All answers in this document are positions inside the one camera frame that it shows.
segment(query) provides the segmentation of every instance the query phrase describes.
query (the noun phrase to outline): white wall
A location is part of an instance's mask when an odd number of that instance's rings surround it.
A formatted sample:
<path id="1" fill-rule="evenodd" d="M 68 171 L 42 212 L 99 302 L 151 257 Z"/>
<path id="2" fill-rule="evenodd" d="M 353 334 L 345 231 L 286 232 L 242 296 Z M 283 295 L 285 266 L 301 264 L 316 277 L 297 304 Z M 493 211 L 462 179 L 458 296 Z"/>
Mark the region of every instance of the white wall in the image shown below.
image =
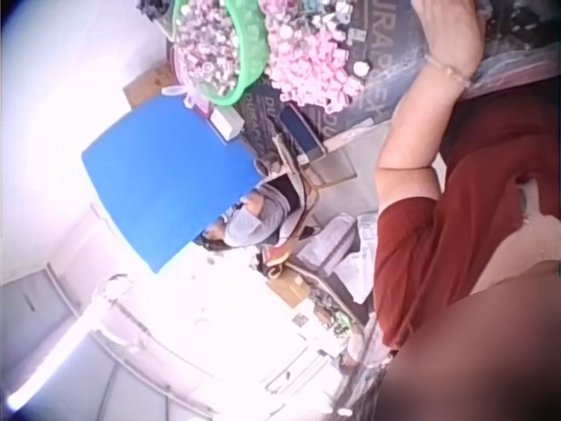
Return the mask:
<path id="1" fill-rule="evenodd" d="M 95 200 L 81 152 L 128 110 L 122 88 L 165 60 L 136 0 L 27 0 L 3 30 L 3 282 L 42 266 Z"/>

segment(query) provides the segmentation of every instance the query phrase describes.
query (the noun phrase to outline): green basket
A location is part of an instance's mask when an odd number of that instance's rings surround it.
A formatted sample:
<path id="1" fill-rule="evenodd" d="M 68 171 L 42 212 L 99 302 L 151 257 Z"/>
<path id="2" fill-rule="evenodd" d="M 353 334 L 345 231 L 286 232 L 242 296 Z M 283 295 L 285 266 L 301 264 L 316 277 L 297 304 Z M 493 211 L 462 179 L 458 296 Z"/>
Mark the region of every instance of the green basket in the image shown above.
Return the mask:
<path id="1" fill-rule="evenodd" d="M 184 4 L 188 4 L 188 0 L 175 1 L 174 25 L 176 25 Z M 209 85 L 199 85 L 201 93 L 209 101 L 223 106 L 233 105 L 239 101 L 245 89 L 259 79 L 269 61 L 265 15 L 259 7 L 259 1 L 226 0 L 225 5 L 239 39 L 238 85 L 225 96 L 218 95 Z"/>

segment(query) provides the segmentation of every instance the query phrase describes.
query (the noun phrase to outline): hand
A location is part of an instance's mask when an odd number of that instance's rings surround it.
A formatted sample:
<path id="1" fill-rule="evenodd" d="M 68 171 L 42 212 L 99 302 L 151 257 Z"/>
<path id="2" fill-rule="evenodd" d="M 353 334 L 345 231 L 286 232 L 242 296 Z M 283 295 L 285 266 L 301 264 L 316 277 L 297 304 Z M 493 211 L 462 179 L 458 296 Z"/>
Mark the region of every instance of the hand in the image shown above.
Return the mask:
<path id="1" fill-rule="evenodd" d="M 473 0 L 412 0 L 430 55 L 470 79 L 481 59 L 485 20 Z"/>

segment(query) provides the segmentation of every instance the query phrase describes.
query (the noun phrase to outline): fluorescent light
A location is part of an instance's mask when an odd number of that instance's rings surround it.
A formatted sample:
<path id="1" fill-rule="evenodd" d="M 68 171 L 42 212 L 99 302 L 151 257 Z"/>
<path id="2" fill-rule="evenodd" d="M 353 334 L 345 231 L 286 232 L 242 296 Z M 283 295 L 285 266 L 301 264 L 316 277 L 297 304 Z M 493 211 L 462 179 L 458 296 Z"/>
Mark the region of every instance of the fluorescent light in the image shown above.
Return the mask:
<path id="1" fill-rule="evenodd" d="M 45 385 L 54 372 L 82 342 L 88 332 L 97 326 L 110 308 L 110 303 L 102 298 L 96 298 L 86 308 L 83 314 L 70 326 L 70 329 L 60 338 L 53 350 L 41 362 L 37 370 L 21 388 L 10 394 L 6 399 L 8 407 L 16 412 Z"/>

